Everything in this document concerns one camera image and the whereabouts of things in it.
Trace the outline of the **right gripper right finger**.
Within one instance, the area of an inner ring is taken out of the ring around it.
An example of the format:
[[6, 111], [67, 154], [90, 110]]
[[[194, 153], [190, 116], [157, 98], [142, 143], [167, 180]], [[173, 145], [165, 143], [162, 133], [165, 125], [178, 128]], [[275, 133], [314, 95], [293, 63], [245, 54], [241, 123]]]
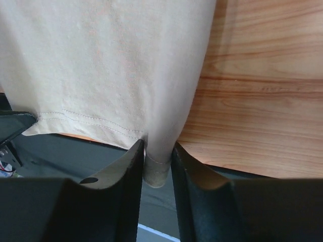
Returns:
[[229, 179], [172, 152], [181, 241], [322, 241], [322, 180]]

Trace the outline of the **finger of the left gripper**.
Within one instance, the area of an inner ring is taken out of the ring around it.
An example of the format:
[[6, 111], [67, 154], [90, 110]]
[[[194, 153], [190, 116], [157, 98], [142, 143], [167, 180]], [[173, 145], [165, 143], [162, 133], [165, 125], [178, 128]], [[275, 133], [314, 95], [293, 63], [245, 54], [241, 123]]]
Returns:
[[1, 144], [6, 144], [37, 122], [29, 112], [1, 110]]

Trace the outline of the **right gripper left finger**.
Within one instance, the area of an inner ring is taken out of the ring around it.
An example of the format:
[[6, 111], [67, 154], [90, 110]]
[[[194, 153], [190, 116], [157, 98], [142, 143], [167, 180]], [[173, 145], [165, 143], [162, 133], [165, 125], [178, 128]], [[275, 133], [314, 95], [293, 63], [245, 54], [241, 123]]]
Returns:
[[144, 142], [76, 183], [2, 178], [1, 241], [136, 241]]

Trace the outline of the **beige t shirt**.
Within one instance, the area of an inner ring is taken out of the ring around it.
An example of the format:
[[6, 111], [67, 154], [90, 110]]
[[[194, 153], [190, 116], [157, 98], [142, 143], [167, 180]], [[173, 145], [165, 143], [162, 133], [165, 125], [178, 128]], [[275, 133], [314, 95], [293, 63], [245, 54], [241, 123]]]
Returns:
[[167, 179], [202, 70], [215, 1], [1, 1], [1, 87], [37, 117], [25, 136], [145, 141], [143, 178]]

